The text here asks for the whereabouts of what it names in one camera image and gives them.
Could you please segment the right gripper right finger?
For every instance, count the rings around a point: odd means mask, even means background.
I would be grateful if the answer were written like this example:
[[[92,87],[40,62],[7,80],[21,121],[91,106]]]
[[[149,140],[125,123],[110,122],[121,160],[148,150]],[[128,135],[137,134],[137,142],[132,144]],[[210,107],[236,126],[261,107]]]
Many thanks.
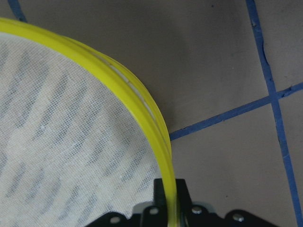
[[[192,200],[185,179],[176,179],[177,200],[180,211],[191,212]]]

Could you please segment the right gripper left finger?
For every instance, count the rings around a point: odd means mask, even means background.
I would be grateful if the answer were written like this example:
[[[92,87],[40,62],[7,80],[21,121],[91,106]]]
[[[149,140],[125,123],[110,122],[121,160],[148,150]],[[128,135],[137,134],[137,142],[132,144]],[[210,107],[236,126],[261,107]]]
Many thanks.
[[[167,199],[161,178],[153,181],[153,204],[160,210],[167,210]]]

